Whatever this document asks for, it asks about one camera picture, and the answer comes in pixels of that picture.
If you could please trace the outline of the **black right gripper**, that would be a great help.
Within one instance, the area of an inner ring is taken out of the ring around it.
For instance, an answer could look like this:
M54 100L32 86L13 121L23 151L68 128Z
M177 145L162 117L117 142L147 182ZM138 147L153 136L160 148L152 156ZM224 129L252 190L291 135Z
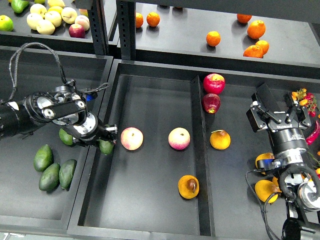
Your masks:
M270 122L280 124L280 119L265 107L258 92L255 92L251 98L252 128L268 128ZM306 152L308 145L301 129L307 129L312 125L307 108L300 105L290 92L284 95L284 100L288 107L285 123L291 125L291 128L268 130L271 150L276 158L286 158L291 153L299 155Z

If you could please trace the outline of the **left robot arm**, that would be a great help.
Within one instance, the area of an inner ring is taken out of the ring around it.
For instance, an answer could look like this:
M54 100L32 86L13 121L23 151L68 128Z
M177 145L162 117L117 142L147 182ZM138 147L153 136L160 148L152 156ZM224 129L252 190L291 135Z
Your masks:
M62 85L52 92L39 91L20 101L14 101L18 88L19 59L22 52L31 46L47 49L53 55ZM9 74L12 91L7 101L0 102L0 137L2 139L19 134L31 135L44 125L54 123L71 136L72 144L99 147L100 141L116 143L117 126L104 125L87 107L88 96L108 88L107 82L96 88L77 89L74 79L66 79L58 54L40 42L25 43L14 52L9 60Z

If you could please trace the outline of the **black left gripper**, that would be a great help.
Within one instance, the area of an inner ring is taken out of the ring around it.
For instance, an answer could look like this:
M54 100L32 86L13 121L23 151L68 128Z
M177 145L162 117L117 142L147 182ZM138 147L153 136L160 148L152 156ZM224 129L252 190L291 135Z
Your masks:
M94 113L73 113L63 117L63 130L71 136L71 145L98 147L99 140L117 143L118 127L116 124L103 126Z

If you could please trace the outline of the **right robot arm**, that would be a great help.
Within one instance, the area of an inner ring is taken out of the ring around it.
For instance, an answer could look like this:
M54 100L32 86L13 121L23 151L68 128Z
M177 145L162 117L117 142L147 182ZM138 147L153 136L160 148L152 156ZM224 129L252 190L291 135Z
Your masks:
M259 156L253 172L272 176L273 180L259 180L250 186L258 201L266 233L271 240L278 236L267 218L267 205L278 197L285 200L286 220L282 240L318 240L320 224L310 222L308 212L320 212L320 178L308 167L303 154L309 149L310 138L303 131L312 123L307 106L294 94L284 95L287 110L280 110L268 90L257 90L246 115L254 132L266 130L272 153Z

